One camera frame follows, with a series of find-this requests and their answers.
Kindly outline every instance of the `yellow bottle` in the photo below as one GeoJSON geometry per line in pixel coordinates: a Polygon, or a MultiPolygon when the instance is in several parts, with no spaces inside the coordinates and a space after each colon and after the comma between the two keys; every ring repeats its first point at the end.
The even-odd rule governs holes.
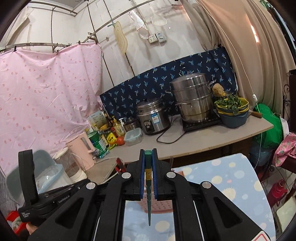
{"type": "Polygon", "coordinates": [[[123,126],[120,124],[120,122],[118,122],[115,118],[113,119],[114,124],[113,127],[116,131],[116,134],[120,137],[120,136],[124,136],[125,135],[125,131],[123,126]]]}

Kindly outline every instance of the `white lid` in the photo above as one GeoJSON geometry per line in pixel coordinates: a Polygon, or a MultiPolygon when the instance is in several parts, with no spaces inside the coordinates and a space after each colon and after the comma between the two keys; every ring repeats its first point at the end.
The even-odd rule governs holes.
{"type": "Polygon", "coordinates": [[[124,136],[124,141],[126,142],[129,142],[129,141],[133,141],[135,140],[136,138],[138,138],[139,136],[142,135],[142,131],[141,131],[141,128],[136,128],[134,130],[131,130],[131,131],[128,131],[126,133],[126,135],[124,136]]]}
{"type": "Polygon", "coordinates": [[[68,147],[65,147],[61,150],[59,150],[57,153],[55,153],[55,155],[52,157],[52,159],[56,160],[59,159],[62,155],[64,155],[67,151],[69,150],[68,147]]]}

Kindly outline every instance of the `black electric stove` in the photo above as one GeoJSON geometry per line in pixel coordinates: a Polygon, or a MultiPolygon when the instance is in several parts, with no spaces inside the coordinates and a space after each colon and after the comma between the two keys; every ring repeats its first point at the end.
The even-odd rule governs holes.
{"type": "Polygon", "coordinates": [[[209,126],[218,125],[220,123],[221,123],[220,117],[213,110],[211,112],[211,117],[204,122],[188,123],[182,120],[183,130],[185,132],[200,130],[209,126]]]}

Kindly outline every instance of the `green plastic bag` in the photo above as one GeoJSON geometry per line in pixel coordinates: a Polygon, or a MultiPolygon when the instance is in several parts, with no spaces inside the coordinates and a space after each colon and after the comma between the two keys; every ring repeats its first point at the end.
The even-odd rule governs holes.
{"type": "MultiPolygon", "coordinates": [[[[277,148],[279,144],[284,139],[283,128],[281,125],[281,119],[273,114],[270,108],[264,104],[258,104],[260,113],[262,113],[263,118],[269,121],[274,127],[268,131],[262,133],[262,143],[263,148],[277,148]]],[[[254,137],[254,140],[258,143],[261,141],[261,134],[254,137]]]]}

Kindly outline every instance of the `wall switch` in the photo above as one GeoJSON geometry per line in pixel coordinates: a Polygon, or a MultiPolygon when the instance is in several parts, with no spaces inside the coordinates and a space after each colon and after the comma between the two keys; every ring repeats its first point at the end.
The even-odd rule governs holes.
{"type": "Polygon", "coordinates": [[[148,41],[149,41],[149,43],[151,43],[151,44],[157,42],[157,37],[156,37],[156,35],[155,35],[155,34],[150,35],[150,36],[148,37],[148,41]]]}
{"type": "Polygon", "coordinates": [[[164,43],[164,42],[166,42],[166,37],[165,37],[165,35],[163,34],[163,32],[157,32],[155,35],[156,35],[156,37],[157,37],[159,43],[164,43]]]}

